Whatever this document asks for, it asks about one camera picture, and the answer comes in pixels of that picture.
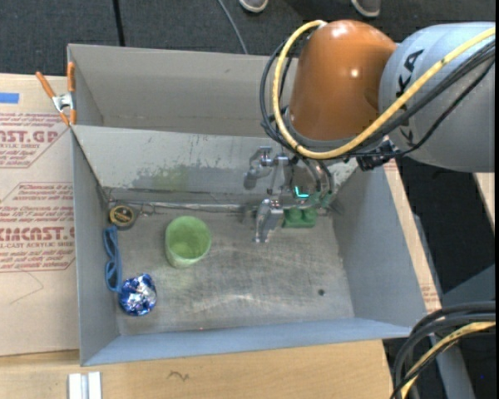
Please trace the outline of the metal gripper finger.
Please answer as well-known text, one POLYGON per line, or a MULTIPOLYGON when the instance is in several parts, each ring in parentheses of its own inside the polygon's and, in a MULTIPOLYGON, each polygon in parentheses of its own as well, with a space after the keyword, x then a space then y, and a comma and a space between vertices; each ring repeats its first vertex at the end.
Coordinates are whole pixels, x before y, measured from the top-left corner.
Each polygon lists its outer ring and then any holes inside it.
POLYGON ((269 233, 282 222, 284 209, 279 199, 264 199, 255 216, 255 236, 256 243, 268 241, 269 233))
POLYGON ((269 175, 274 167, 274 160, 271 157, 271 147, 259 147, 249 158, 249 169, 244 175, 244 187, 252 190, 257 180, 269 175))

